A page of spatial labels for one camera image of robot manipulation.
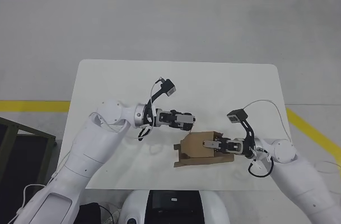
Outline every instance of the white table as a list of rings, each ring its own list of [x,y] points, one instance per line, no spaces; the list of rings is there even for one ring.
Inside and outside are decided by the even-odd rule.
[[[153,83],[162,76],[175,84],[170,97],[162,95],[157,108],[190,112],[197,121],[194,132],[215,130],[225,137],[245,137],[240,124],[231,124],[226,114],[248,103],[274,101],[289,126],[275,66],[203,62],[153,62],[129,60],[83,60],[80,62],[69,108],[60,159],[88,115],[107,99],[128,105],[146,103]],[[246,108],[248,122],[257,136],[286,138],[276,108],[257,102]],[[128,135],[136,137],[139,129]],[[225,164],[173,168],[177,144],[188,132],[169,127],[153,130],[142,142],[125,138],[113,157],[94,175],[92,189],[171,190],[277,190],[271,178],[254,178],[247,173],[250,160],[235,156]]]

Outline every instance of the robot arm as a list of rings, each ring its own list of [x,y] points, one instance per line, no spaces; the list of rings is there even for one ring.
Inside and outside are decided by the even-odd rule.
[[[162,93],[170,96],[169,93],[175,91],[170,80],[159,81],[163,85],[153,100]],[[159,115],[171,113],[161,109],[157,111]],[[80,195],[94,173],[113,155],[130,127],[143,128],[154,124],[155,127],[168,125],[185,130],[191,129],[194,121],[195,117],[191,114],[176,112],[175,117],[165,122],[158,115],[153,116],[152,108],[145,104],[125,107],[116,100],[103,102],[77,134],[60,171],[24,208],[17,211],[15,223],[73,223],[78,214]]]
[[[255,139],[258,157],[263,150],[273,158],[271,177],[295,205],[314,224],[341,224],[341,207],[332,199],[326,184],[316,169],[302,157],[286,139]],[[261,159],[269,171],[271,163]]]
[[[319,173],[297,152],[290,141],[255,138],[243,109],[234,110],[227,117],[232,123],[241,123],[246,130],[245,139],[219,138],[215,141],[204,141],[205,147],[252,159],[249,173],[259,178],[270,175],[282,193],[297,205],[313,224],[341,224],[340,206],[333,201]],[[252,173],[251,168],[257,161],[265,165],[267,174],[260,176]]]

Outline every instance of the yellow floor line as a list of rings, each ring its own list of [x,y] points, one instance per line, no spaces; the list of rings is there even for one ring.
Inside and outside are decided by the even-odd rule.
[[[0,111],[7,112],[68,112],[69,101],[8,101],[0,100]]]
[[[291,109],[286,108],[286,111],[288,121],[296,128],[298,128],[303,134],[307,135],[314,142],[320,145],[324,150],[330,153],[336,160],[336,163],[341,166],[341,148],[336,143],[332,142],[331,139],[324,136],[322,133],[312,127],[308,122],[300,118]]]
[[[0,111],[7,112],[62,112],[69,110],[69,101],[0,101]],[[300,118],[291,109],[287,108],[288,121],[302,133],[329,152],[341,166],[341,148],[324,136],[308,122]]]

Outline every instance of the brown cardboard box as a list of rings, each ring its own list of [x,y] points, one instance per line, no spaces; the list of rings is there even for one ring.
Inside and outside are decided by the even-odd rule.
[[[192,132],[188,134],[180,144],[174,145],[174,150],[178,150],[179,162],[174,163],[174,167],[188,165],[207,165],[220,162],[234,161],[234,155],[214,152],[212,148],[205,148],[205,140],[213,141],[214,137],[221,137],[218,132]]]

